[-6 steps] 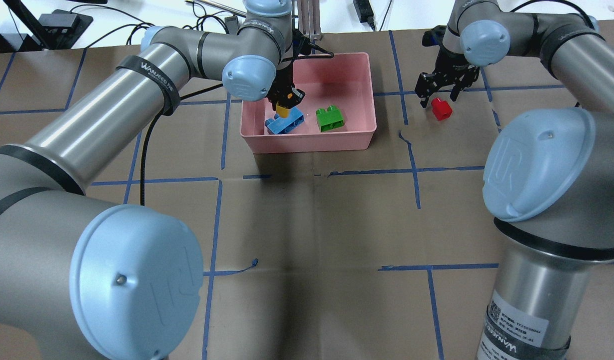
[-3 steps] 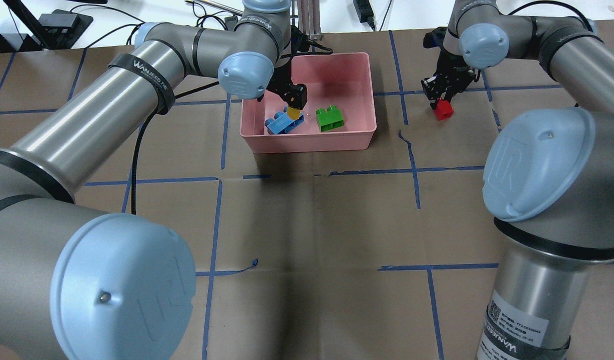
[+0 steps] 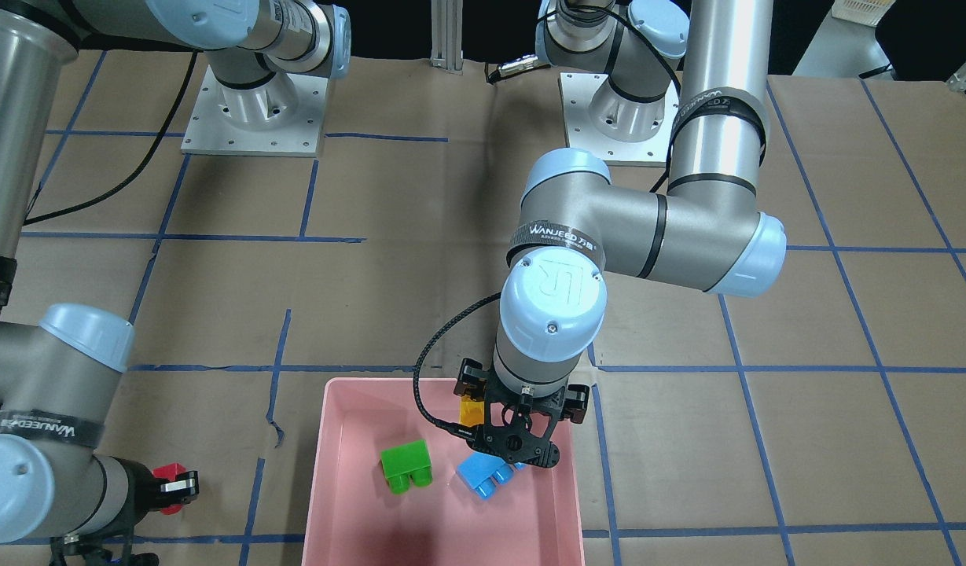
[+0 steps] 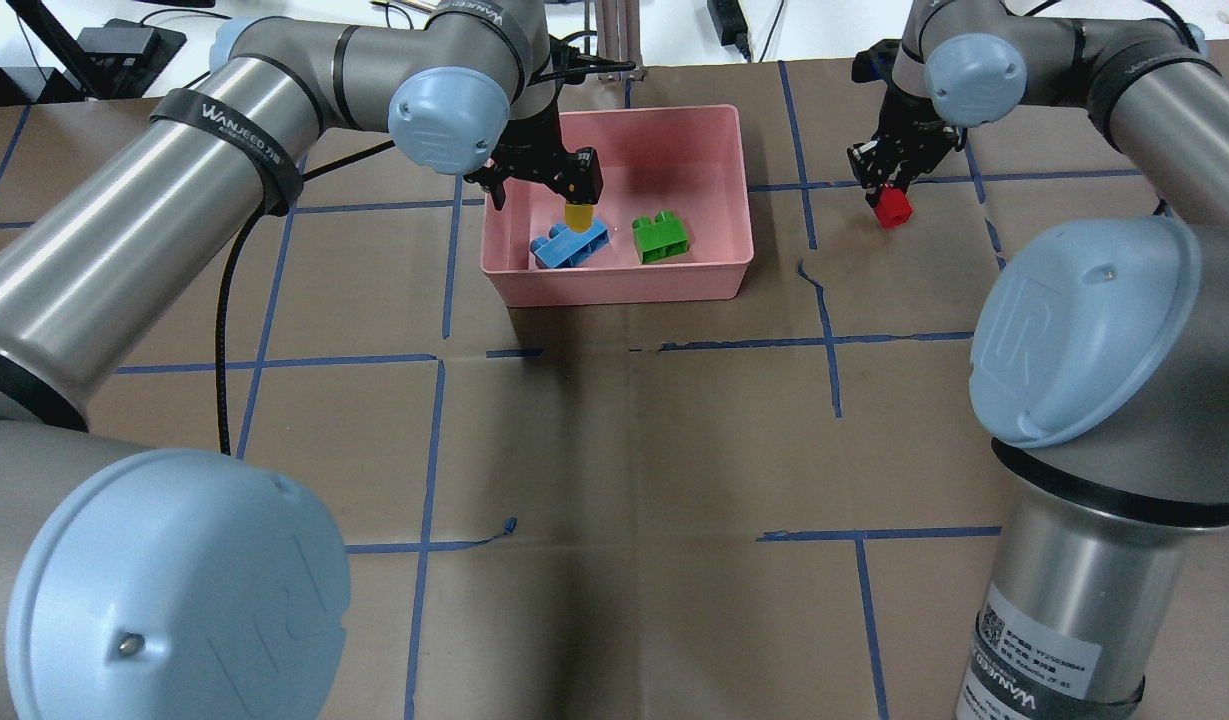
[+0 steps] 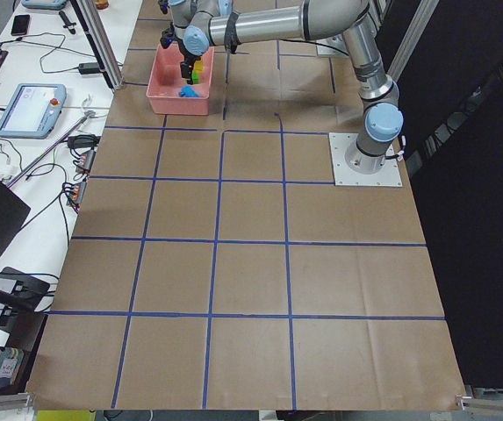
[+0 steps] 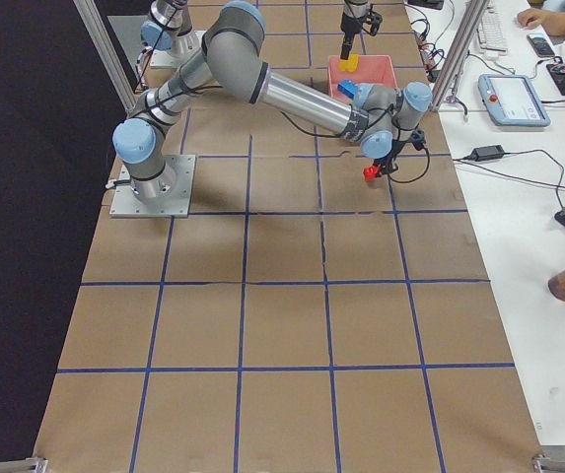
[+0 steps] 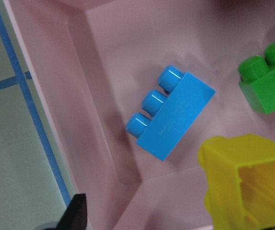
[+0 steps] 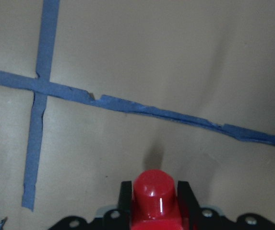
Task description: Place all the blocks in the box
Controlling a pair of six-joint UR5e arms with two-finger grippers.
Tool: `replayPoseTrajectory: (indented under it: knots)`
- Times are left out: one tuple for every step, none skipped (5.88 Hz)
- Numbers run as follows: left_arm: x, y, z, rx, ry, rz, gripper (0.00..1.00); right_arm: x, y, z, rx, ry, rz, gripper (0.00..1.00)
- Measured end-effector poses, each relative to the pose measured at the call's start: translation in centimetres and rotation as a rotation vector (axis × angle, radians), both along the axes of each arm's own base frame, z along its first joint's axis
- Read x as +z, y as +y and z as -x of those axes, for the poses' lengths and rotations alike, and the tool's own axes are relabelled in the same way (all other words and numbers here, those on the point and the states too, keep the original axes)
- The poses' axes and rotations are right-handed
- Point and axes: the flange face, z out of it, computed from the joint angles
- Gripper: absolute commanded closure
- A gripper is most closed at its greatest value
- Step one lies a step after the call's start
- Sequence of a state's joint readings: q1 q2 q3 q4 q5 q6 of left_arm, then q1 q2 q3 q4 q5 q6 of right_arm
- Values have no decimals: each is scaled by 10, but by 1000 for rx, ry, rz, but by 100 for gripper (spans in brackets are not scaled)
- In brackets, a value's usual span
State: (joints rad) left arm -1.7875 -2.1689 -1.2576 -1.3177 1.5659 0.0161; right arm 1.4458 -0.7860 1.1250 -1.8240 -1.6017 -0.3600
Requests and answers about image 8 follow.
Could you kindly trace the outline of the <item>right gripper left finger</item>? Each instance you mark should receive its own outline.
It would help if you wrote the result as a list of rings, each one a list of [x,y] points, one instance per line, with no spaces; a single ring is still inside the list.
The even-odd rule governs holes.
[[[117,208],[120,211],[119,230],[131,228],[132,182],[124,181],[120,185]]]

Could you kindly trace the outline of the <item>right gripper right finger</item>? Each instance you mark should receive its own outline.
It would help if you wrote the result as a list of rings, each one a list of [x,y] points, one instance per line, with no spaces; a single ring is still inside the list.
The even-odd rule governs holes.
[[[177,198],[183,229],[197,230],[201,208],[189,182],[178,181]]]

